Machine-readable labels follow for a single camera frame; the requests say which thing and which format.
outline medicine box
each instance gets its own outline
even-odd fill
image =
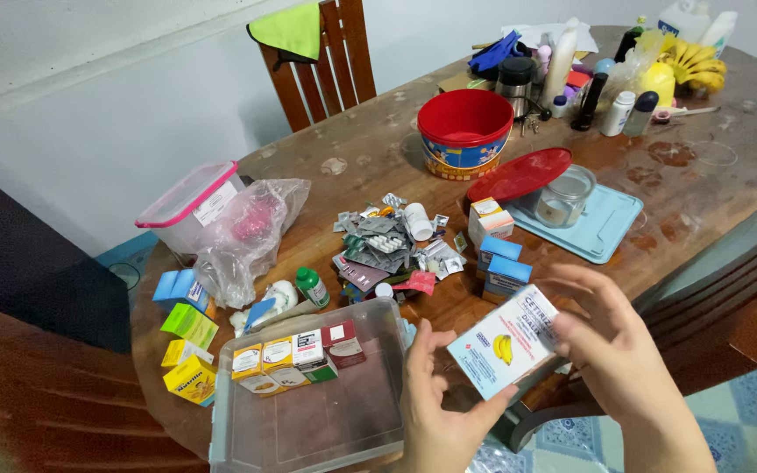
[[[216,399],[215,366],[192,355],[163,376],[168,391],[195,404],[208,406]]]
[[[212,320],[216,316],[216,298],[210,296],[204,286],[198,283],[192,269],[163,273],[156,285],[153,301],[166,312],[182,302],[195,307]]]
[[[492,197],[478,200],[469,207],[469,239],[475,248],[480,248],[487,235],[508,239],[515,223],[510,212],[502,209]]]
[[[232,380],[261,397],[285,392],[285,388],[262,372],[261,343],[233,353]]]
[[[493,256],[518,261],[519,254],[521,254],[520,244],[499,240],[494,236],[485,236],[478,253],[478,272],[476,273],[478,279],[486,280],[486,271],[489,269],[489,262],[492,261]]]
[[[160,330],[173,333],[206,350],[216,337],[218,324],[198,312],[195,307],[176,304]]]
[[[551,324],[558,311],[527,285],[448,345],[485,400],[556,357]]]
[[[355,337],[355,324],[352,320],[323,327],[321,330],[323,350],[329,354],[337,368],[343,369],[367,360],[367,354]]]
[[[337,367],[323,350],[321,329],[298,333],[292,337],[294,366],[312,383],[334,380]]]
[[[494,304],[504,302],[516,291],[525,287],[531,278],[532,269],[533,267],[525,263],[493,256],[489,262],[484,282],[484,294],[481,295],[481,299]]]
[[[206,350],[191,343],[189,340],[172,340],[172,342],[168,344],[166,355],[163,357],[163,366],[177,366],[192,355],[196,355],[198,358],[209,364],[215,361],[216,358]]]
[[[262,371],[285,389],[310,385],[311,381],[294,368],[291,337],[271,340],[262,348]]]

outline clear plastic container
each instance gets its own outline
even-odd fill
[[[200,229],[214,221],[244,188],[237,169],[236,161],[195,167],[145,209],[134,224],[150,228],[174,253],[195,253]]]
[[[336,380],[265,398],[232,380],[236,350],[347,320],[355,322],[367,361],[341,369]],[[378,297],[227,342],[218,361],[210,471],[328,471],[400,451],[403,336],[396,301]]]
[[[541,189],[534,212],[537,220],[550,228],[573,226],[583,213],[594,184],[594,174],[590,170],[572,164]]]

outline blue box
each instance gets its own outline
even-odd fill
[[[489,263],[481,299],[500,304],[525,287],[531,278],[532,266],[507,258],[493,256]]]
[[[216,316],[215,297],[210,296],[198,283],[192,269],[163,273],[156,285],[153,301],[166,312],[171,312],[175,304],[182,302],[195,307],[211,320]]]
[[[478,279],[486,280],[486,272],[489,269],[489,262],[492,261],[492,257],[500,256],[510,261],[518,261],[521,245],[492,236],[485,236],[478,251],[480,253],[478,254],[478,272],[476,274]]]

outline green bottle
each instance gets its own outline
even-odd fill
[[[317,275],[317,271],[302,267],[297,269],[297,289],[303,293],[306,299],[315,303],[315,306],[326,307],[329,305],[329,292],[326,291],[323,281]]]

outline pink lid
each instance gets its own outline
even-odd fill
[[[140,228],[165,228],[183,220],[236,173],[237,161],[197,166],[143,211],[134,222]]]

